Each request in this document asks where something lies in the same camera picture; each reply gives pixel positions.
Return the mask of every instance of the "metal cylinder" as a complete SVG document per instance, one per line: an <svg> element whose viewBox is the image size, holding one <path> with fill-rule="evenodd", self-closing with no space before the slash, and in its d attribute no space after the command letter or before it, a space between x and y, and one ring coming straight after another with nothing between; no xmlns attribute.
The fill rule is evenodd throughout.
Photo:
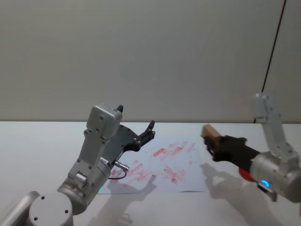
<svg viewBox="0 0 301 226"><path fill-rule="evenodd" d="M87 183L83 188L75 186L72 178L66 178L57 191L69 197L73 214L78 215L86 210L110 175L111 169L105 162L100 160L91 172L90 177L87 178Z"/></svg>
<svg viewBox="0 0 301 226"><path fill-rule="evenodd" d="M301 169L295 168L286 175L279 174L280 159L271 152L257 155L251 165L252 178L266 181L268 188L291 202L301 202Z"/></svg>
<svg viewBox="0 0 301 226"><path fill-rule="evenodd" d="M29 209L29 220L33 226L73 226L71 201L60 192L40 196Z"/></svg>
<svg viewBox="0 0 301 226"><path fill-rule="evenodd" d="M39 197L39 193L36 191L29 192L20 201L15 203L8 212L4 213L3 218L0 221L0 226L17 226L23 225L28 217L28 212L31 204Z"/></svg>

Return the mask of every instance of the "cable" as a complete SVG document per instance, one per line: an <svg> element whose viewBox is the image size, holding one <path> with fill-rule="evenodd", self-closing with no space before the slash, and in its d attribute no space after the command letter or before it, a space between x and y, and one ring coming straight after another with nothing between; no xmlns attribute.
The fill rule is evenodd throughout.
<svg viewBox="0 0 301 226"><path fill-rule="evenodd" d="M108 178L109 180L120 180L120 179L123 179L127 176L127 172L124 171L124 175L122 177L119 177L119 178Z"/></svg>
<svg viewBox="0 0 301 226"><path fill-rule="evenodd" d="M272 62L272 58L273 58L273 54L274 54L274 50L275 50L275 46L276 46L276 41L277 41L280 25L281 25L281 22L282 22L282 17L283 17L283 14L284 14L285 5L286 5L286 0L284 0L284 2L283 2L283 6L282 6L281 14L280 14L280 19L279 19L279 22L278 22L276 35L275 35L275 38L274 38L273 48L272 48L271 55L269 57L269 64L268 64L267 72L265 74L265 78L264 78L264 82L263 82L261 92L264 91L265 83L267 82L267 78L268 78L268 74L269 74L269 67L271 66L271 62Z"/></svg>

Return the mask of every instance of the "blue led light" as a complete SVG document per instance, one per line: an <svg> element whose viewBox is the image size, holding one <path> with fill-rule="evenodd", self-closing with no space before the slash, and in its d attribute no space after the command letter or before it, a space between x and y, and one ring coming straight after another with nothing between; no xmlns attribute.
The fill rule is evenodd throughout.
<svg viewBox="0 0 301 226"><path fill-rule="evenodd" d="M270 187L269 182L267 180L262 180L261 183L266 187Z"/></svg>

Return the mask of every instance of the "red marker scribble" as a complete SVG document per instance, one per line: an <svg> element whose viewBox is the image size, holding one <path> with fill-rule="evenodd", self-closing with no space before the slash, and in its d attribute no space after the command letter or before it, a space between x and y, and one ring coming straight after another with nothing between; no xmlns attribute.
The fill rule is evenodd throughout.
<svg viewBox="0 0 301 226"><path fill-rule="evenodd" d="M161 153L164 153L165 151L166 151L165 148L161 148L161 149L159 149L158 151L156 151L156 152L153 154L153 156L154 156L154 157L157 157L158 155L160 155Z"/></svg>
<svg viewBox="0 0 301 226"><path fill-rule="evenodd" d="M178 180L177 180L176 178L172 178L172 179L171 179L171 182L173 182L173 183L176 184L176 185L178 184Z"/></svg>
<svg viewBox="0 0 301 226"><path fill-rule="evenodd" d="M186 175L186 171L184 169L181 169L180 167L178 166L175 166L175 168L178 170L178 172L182 175L182 176L185 176Z"/></svg>
<svg viewBox="0 0 301 226"><path fill-rule="evenodd" d="M171 168L169 168L168 166L166 166L166 168L164 169L164 172L168 174L168 176L172 177L172 178L176 178L178 176L177 173L175 173Z"/></svg>
<svg viewBox="0 0 301 226"><path fill-rule="evenodd" d="M139 177L136 178L137 181L141 181L141 180L145 180L147 179L147 177L152 174L151 171L147 172L147 173L143 173L141 174Z"/></svg>
<svg viewBox="0 0 301 226"><path fill-rule="evenodd" d="M187 144L188 144L188 141L184 141L181 147L185 148L187 146Z"/></svg>
<svg viewBox="0 0 301 226"><path fill-rule="evenodd" d="M133 174L135 174L139 169L141 169L143 167L143 164L140 163L138 166L136 166L133 170L130 170L128 173L127 173L127 176L130 177L132 176Z"/></svg>
<svg viewBox="0 0 301 226"><path fill-rule="evenodd" d="M193 147L194 147L195 143L193 143L188 149L187 149L187 152L191 152Z"/></svg>
<svg viewBox="0 0 301 226"><path fill-rule="evenodd" d="M116 172L117 172L117 170L113 169L111 175L115 175Z"/></svg>
<svg viewBox="0 0 301 226"><path fill-rule="evenodd" d="M171 155L176 155L176 154L178 154L181 150L183 150L182 147L176 147Z"/></svg>
<svg viewBox="0 0 301 226"><path fill-rule="evenodd" d="M169 147L174 147L174 146L177 146L180 142L175 142L173 144L170 144Z"/></svg>
<svg viewBox="0 0 301 226"><path fill-rule="evenodd" d="M138 160L135 160L135 161L133 161L133 165L137 165L139 163L139 161Z"/></svg>
<svg viewBox="0 0 301 226"><path fill-rule="evenodd" d="M143 169L143 170L141 170L140 172L138 172L138 174L139 174L139 175L143 175L143 174L145 174L146 172L147 172L147 170Z"/></svg>
<svg viewBox="0 0 301 226"><path fill-rule="evenodd" d="M180 181L182 181L182 182L185 181L185 179L184 179L181 175L175 173L175 172L174 172L170 167L168 167L168 166L166 166L166 168L164 169L164 172L165 172L166 174L168 174L168 176L170 176L171 178L178 178L178 180L180 180Z"/></svg>
<svg viewBox="0 0 301 226"><path fill-rule="evenodd" d="M162 154L162 156L161 156L161 158L160 158L161 161L165 161L165 159L166 159L168 156L170 156L170 154L172 153L172 150L171 150L172 147L173 147L173 146L170 145L170 146L168 147L168 149Z"/></svg>

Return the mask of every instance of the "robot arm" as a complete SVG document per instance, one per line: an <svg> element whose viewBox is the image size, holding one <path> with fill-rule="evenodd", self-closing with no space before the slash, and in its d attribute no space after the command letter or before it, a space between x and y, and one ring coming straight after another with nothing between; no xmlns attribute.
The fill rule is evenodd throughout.
<svg viewBox="0 0 301 226"><path fill-rule="evenodd" d="M250 173L273 201L280 194L291 202L301 202L299 155L286 141L281 115L267 95L257 94L253 103L270 152L260 153L246 146L245 138L221 136L210 125L203 128L205 144L214 161L229 161Z"/></svg>
<svg viewBox="0 0 301 226"><path fill-rule="evenodd" d="M120 125L123 106L94 106L84 131L85 141L78 159L57 192L41 196L30 192L0 221L0 226L72 226L73 215L86 210L99 189L110 179L114 166L128 171L119 162L125 151L139 151L151 141L155 122L141 134Z"/></svg>

